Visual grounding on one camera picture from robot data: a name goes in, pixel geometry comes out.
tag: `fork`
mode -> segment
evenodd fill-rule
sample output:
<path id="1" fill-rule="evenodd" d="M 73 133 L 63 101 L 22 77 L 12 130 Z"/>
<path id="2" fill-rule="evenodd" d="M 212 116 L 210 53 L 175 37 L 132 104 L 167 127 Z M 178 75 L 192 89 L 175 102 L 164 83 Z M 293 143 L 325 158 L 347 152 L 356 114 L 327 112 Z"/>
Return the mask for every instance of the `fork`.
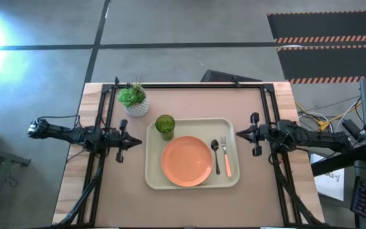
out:
<path id="1" fill-rule="evenodd" d="M 226 159 L 226 170 L 227 170 L 227 176 L 231 177 L 231 168 L 229 166 L 229 160 L 227 155 L 227 141 L 226 137 L 221 137 L 221 148 L 224 150 L 224 158 Z"/>

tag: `spoon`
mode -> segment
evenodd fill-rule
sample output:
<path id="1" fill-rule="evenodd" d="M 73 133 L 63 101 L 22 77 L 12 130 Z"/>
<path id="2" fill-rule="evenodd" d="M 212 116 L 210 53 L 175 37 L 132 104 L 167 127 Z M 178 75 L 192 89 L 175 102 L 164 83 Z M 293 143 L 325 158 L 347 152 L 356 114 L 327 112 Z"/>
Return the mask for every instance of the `spoon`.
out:
<path id="1" fill-rule="evenodd" d="M 214 150 L 215 153 L 215 168 L 216 168 L 216 172 L 219 175 L 220 174 L 220 167 L 219 167 L 219 161 L 217 160 L 217 149 L 219 148 L 219 142 L 217 142 L 217 140 L 213 140 L 211 142 L 211 148 Z"/>

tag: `paper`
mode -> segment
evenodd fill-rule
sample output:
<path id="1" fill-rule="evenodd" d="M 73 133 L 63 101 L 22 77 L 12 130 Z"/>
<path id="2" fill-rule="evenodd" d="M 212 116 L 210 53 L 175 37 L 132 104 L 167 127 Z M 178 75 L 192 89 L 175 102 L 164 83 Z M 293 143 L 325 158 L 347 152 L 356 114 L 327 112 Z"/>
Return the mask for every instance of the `paper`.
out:
<path id="1" fill-rule="evenodd" d="M 311 154 L 310 163 L 323 159 L 322 156 Z M 335 170 L 315 177 L 317 191 L 328 197 L 344 201 L 344 169 Z"/>

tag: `black mat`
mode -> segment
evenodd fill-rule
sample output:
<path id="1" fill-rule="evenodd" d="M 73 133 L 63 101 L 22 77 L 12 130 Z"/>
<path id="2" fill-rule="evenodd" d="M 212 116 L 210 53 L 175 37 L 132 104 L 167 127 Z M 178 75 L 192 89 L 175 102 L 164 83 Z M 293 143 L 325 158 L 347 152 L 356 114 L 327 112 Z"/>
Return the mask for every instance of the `black mat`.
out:
<path id="1" fill-rule="evenodd" d="M 350 83 L 366 77 L 366 45 L 278 48 L 291 83 Z"/>
<path id="2" fill-rule="evenodd" d="M 277 43 L 366 41 L 366 11 L 268 14 Z"/>

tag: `potted succulent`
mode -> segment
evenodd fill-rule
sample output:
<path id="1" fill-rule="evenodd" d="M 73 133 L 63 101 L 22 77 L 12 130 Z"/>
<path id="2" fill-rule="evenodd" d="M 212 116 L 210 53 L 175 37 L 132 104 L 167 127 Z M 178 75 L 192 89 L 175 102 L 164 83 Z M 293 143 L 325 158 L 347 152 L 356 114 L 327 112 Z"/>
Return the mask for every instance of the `potted succulent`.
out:
<path id="1" fill-rule="evenodd" d="M 132 117 L 144 116 L 149 110 L 149 100 L 139 82 L 128 84 L 127 88 L 122 89 L 118 94 L 118 101 Z"/>

